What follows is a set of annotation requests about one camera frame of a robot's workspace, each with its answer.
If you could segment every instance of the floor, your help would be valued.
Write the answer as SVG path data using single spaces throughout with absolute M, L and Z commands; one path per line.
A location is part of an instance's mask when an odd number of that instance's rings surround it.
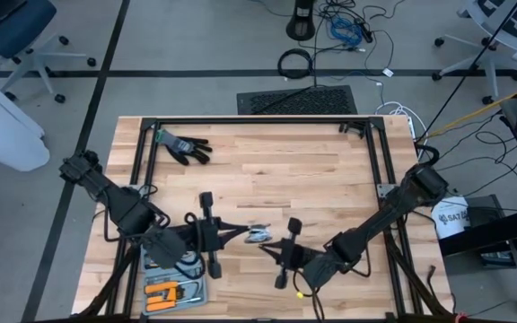
M 292 11 L 290 0 L 264 1 L 272 12 Z M 17 105 L 46 130 L 45 142 L 51 160 L 29 173 L 0 164 L 0 322 L 3 323 L 64 318 L 70 314 L 94 209 L 84 191 L 75 189 L 63 223 L 61 212 L 57 211 L 62 194 L 68 194 L 57 168 L 75 147 L 86 144 L 105 161 L 118 116 L 233 115 L 237 113 L 238 92 L 298 89 L 311 84 L 310 79 L 286 81 L 276 76 L 280 55 L 297 45 L 285 35 L 288 18 L 269 13 L 261 3 L 249 0 L 52 2 L 57 7 L 57 16 L 41 38 L 64 34 L 71 40 L 65 50 L 87 53 L 97 58 L 98 64 L 94 68 L 88 67 L 84 60 L 49 64 L 52 70 L 65 71 L 60 73 L 64 77 L 52 79 L 56 91 L 66 96 L 64 104 L 54 102 L 38 78 L 25 78 L 11 89 L 19 99 Z M 391 12 L 394 1 L 360 0 L 355 10 L 360 13 L 370 3 Z M 387 31 L 395 45 L 390 64 L 394 75 L 375 78 L 382 83 L 384 100 L 401 102 L 426 123 L 434 118 L 460 80 L 448 76 L 434 83 L 430 73 L 476 54 L 475 50 L 450 41 L 435 48 L 433 40 L 444 33 L 476 42 L 486 36 L 474 22 L 456 16 L 459 7 L 458 0 L 407 0 L 398 6 L 392 19 L 375 18 L 371 23 L 374 30 Z M 118 20 L 119 12 L 125 14 Z M 112 35 L 118 26 L 122 27 L 120 35 Z M 112 53 L 108 50 L 110 40 Z M 318 47 L 335 44 L 324 33 L 319 35 Z M 364 43 L 362 47 L 367 49 L 366 53 L 320 55 L 317 68 L 362 69 L 372 44 Z M 389 60 L 390 49 L 388 38 L 379 34 L 368 67 L 381 70 Z M 499 50 L 508 52 L 507 48 Z M 288 63 L 297 68 L 302 66 L 300 59 L 290 59 Z M 102 65 L 104 73 L 99 74 Z M 8 74 L 6 71 L 11 69 L 11 64 L 1 66 L 0 85 Z M 361 114 L 373 113 L 381 103 L 381 87 L 374 81 L 357 74 L 341 81 L 323 73 L 319 76 L 321 84 L 350 85 Z M 498 82 L 502 95 L 517 91 L 517 82 L 510 77 L 499 77 Z M 480 109 L 480 99 L 485 95 L 486 80 L 468 78 L 433 129 Z M 86 130 L 90 121 L 89 133 Z M 475 129 L 476 126 L 464 127 L 436 137 L 431 143 L 445 152 Z M 485 130 L 503 139 L 511 137 L 497 119 Z M 490 135 L 480 137 L 495 140 Z M 501 145 L 481 144 L 472 136 L 437 167 L 473 156 L 497 157 L 502 149 Z M 516 161 L 517 150 L 505 159 L 511 165 Z M 491 161 L 474 161 L 441 173 L 453 188 L 465 194 L 506 170 L 505 166 Z M 496 194 L 503 207 L 517 208 L 517 178 L 510 174 L 474 196 L 488 194 Z M 49 236 L 52 225 L 58 227 L 60 234 Z M 53 250 L 44 252 L 48 240 L 58 240 L 55 254 Z M 458 310 L 472 314 L 506 301 L 477 318 L 517 321 L 517 271 L 483 270 L 473 255 L 447 258 L 446 266 Z M 25 310 L 28 300 L 31 302 Z

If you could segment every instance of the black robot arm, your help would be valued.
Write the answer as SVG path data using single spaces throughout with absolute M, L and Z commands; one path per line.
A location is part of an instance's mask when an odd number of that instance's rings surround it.
M 91 198 L 104 204 L 105 212 L 117 225 L 121 239 L 131 242 L 121 264 L 79 317 L 97 315 L 127 266 L 138 257 L 141 246 L 160 267 L 176 266 L 187 251 L 195 251 L 201 261 L 200 253 L 208 252 L 207 271 L 212 278 L 220 278 L 221 266 L 216 251 L 224 249 L 230 239 L 250 229 L 248 225 L 225 223 L 220 217 L 213 216 L 211 192 L 199 196 L 204 218 L 187 214 L 186 224 L 170 227 L 169 216 L 143 198 L 138 190 L 120 188 L 105 177 L 97 154 L 91 151 L 64 159 L 59 170 L 62 179 L 85 188 Z
M 430 165 L 417 164 L 411 168 L 398 187 L 381 201 L 381 208 L 360 227 L 340 232 L 324 245 L 325 251 L 310 249 L 294 243 L 301 223 L 291 219 L 290 239 L 263 244 L 261 249 L 282 267 L 276 288 L 285 288 L 285 270 L 303 269 L 304 278 L 312 288 L 320 288 L 336 272 L 349 272 L 361 259 L 370 239 L 384 231 L 398 218 L 419 206 L 435 205 L 446 193 L 448 183 Z M 270 249 L 281 249 L 280 254 Z

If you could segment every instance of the black mat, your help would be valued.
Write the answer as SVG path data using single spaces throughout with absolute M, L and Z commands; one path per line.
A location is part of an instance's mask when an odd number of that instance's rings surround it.
M 358 114 L 349 85 L 310 88 L 286 100 L 301 89 L 237 94 L 239 115 L 346 115 Z M 268 104 L 280 103 L 264 109 Z

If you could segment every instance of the power strip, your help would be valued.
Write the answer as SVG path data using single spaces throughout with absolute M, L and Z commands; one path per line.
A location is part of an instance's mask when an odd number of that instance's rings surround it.
M 412 118 L 407 116 L 408 126 L 410 127 L 410 134 L 412 135 L 412 139 L 416 140 L 416 132 L 414 131 L 414 123 L 412 123 Z

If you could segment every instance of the orange handle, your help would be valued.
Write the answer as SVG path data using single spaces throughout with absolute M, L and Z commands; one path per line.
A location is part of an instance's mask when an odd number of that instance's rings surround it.
M 161 284 L 147 285 L 145 286 L 145 293 L 162 292 L 177 286 L 179 286 L 179 282 L 166 282 Z
M 176 301 L 162 301 L 154 304 L 148 304 L 147 311 L 167 310 L 174 308 L 175 306 L 177 306 Z
M 154 296 L 154 297 L 147 298 L 147 304 L 154 304 L 156 302 L 162 302 L 162 301 L 165 301 L 162 296 Z
M 176 301 L 177 289 L 171 288 L 168 292 L 163 292 L 162 295 L 147 297 L 147 304 L 153 304 L 160 301 Z

